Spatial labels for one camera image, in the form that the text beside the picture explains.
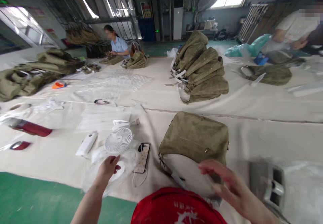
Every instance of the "smartphone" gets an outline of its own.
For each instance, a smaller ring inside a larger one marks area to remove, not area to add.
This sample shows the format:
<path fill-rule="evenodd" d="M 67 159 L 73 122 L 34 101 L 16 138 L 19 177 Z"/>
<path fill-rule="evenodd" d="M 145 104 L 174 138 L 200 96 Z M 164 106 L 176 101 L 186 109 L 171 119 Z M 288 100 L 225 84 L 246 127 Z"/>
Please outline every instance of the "smartphone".
<path fill-rule="evenodd" d="M 135 173 L 143 174 L 145 172 L 145 169 L 147 166 L 149 149 L 150 149 L 150 143 L 142 143 L 138 147 L 138 152 L 140 153 L 140 158 L 139 158 L 137 167 L 134 170 Z"/>

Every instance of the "red thermos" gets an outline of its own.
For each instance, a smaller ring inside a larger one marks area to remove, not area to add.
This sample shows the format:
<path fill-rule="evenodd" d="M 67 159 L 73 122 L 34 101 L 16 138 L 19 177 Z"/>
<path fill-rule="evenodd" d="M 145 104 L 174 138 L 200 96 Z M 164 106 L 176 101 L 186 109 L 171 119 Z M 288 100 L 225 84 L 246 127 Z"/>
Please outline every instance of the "red thermos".
<path fill-rule="evenodd" d="M 19 130 L 30 135 L 37 135 L 41 137 L 46 137 L 53 131 L 52 129 L 48 129 L 29 121 L 17 119 L 14 117 L 6 118 L 1 123 L 14 130 Z"/>

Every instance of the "tape roll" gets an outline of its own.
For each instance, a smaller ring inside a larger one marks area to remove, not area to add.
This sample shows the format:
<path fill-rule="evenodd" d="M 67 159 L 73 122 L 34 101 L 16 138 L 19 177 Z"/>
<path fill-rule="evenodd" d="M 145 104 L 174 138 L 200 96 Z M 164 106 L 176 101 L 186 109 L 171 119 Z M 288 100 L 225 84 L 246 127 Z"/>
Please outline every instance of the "tape roll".
<path fill-rule="evenodd" d="M 9 109 L 7 113 L 19 113 L 31 107 L 31 104 L 19 103 Z"/>

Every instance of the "woman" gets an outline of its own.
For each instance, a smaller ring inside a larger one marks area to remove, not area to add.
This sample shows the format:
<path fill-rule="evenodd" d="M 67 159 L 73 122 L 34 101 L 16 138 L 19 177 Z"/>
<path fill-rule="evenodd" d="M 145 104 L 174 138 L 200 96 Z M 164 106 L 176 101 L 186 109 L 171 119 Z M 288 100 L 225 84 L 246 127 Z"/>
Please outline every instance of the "woman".
<path fill-rule="evenodd" d="M 119 159 L 120 156 L 110 156 L 101 164 L 97 177 L 76 210 L 71 224 L 98 222 L 102 195 L 111 176 L 120 169 L 117 165 Z M 280 223 L 233 171 L 214 160 L 201 162 L 199 169 L 202 174 L 216 172 L 221 176 L 226 187 L 214 184 L 214 191 L 252 224 Z M 138 203 L 131 223 L 226 224 L 226 221 L 197 194 L 178 188 L 162 188 Z"/>
<path fill-rule="evenodd" d="M 129 49 L 126 42 L 116 34 L 113 27 L 110 25 L 105 25 L 104 31 L 107 34 L 108 39 L 111 40 L 112 55 L 120 55 L 123 58 L 129 58 Z"/>

